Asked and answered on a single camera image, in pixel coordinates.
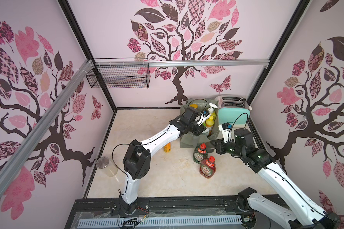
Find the grey-green shopping bag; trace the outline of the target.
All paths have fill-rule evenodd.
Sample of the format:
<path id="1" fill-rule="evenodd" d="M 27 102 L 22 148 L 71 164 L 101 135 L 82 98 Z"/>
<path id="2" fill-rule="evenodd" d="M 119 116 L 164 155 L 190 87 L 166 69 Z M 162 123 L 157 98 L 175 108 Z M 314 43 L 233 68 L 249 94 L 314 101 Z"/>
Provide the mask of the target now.
<path id="1" fill-rule="evenodd" d="M 210 141 L 218 137 L 218 101 L 211 98 L 188 99 L 181 105 L 180 114 L 189 116 L 191 109 L 196 110 L 197 116 L 190 124 L 192 130 L 180 137 L 180 148 L 196 148 L 205 143 L 211 152 Z"/>

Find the large yellow dish soap bottle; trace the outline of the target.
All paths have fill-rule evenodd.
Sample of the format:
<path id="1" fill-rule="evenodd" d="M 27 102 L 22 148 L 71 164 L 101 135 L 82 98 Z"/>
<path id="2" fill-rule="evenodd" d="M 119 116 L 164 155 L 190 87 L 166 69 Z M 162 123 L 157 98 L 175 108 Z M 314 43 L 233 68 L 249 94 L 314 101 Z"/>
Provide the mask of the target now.
<path id="1" fill-rule="evenodd" d="M 212 116 L 212 118 L 215 120 L 217 115 L 216 115 L 216 110 L 218 109 L 218 106 L 213 104 L 213 103 L 209 103 L 209 108 L 208 108 L 208 112 L 210 113 L 210 115 Z"/>

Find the orange pump soap bottle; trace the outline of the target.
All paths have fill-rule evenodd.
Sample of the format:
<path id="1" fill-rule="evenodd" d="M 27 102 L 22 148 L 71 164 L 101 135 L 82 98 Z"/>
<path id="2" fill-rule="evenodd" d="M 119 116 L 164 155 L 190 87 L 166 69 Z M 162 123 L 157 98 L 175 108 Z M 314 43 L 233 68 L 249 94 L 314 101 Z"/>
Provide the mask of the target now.
<path id="1" fill-rule="evenodd" d="M 198 109 L 198 105 L 197 104 L 190 104 L 189 107 L 190 108 L 194 108 L 195 110 Z"/>

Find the white bottle green cap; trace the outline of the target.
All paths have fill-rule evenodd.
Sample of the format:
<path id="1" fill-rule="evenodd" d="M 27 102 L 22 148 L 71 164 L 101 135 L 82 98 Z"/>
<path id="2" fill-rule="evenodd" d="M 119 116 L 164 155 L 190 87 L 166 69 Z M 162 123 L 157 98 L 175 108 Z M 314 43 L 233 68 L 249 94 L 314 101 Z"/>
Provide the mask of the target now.
<path id="1" fill-rule="evenodd" d="M 211 129 L 206 127 L 205 130 L 202 132 L 202 135 L 209 136 L 210 133 L 211 133 Z"/>

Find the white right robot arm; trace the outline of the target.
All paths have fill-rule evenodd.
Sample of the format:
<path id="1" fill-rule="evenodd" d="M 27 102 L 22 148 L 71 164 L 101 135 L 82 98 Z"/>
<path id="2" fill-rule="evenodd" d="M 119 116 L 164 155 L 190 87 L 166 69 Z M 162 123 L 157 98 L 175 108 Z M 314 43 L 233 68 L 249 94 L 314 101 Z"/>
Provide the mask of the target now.
<path id="1" fill-rule="evenodd" d="M 267 151 L 224 139 L 212 140 L 211 144 L 218 154 L 228 153 L 240 158 L 270 184 L 287 205 L 284 208 L 255 189 L 246 188 L 239 192 L 236 201 L 242 212 L 258 211 L 285 229 L 336 229 L 340 226 L 339 216 L 327 212 L 305 195 Z"/>

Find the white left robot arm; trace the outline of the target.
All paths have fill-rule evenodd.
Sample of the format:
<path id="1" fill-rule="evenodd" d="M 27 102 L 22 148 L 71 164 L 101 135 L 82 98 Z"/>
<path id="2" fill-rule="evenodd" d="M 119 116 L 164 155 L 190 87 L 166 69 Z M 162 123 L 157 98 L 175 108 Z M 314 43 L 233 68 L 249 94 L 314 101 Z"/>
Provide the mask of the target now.
<path id="1" fill-rule="evenodd" d="M 185 125 L 180 121 L 173 121 L 171 125 L 156 135 L 141 142 L 133 140 L 129 144 L 123 159 L 126 179 L 120 195 L 120 205 L 124 213 L 130 215 L 136 210 L 140 182 L 149 172 L 151 159 L 155 153 L 188 132 L 198 136 L 205 130 L 206 127 L 203 124 L 190 123 Z"/>

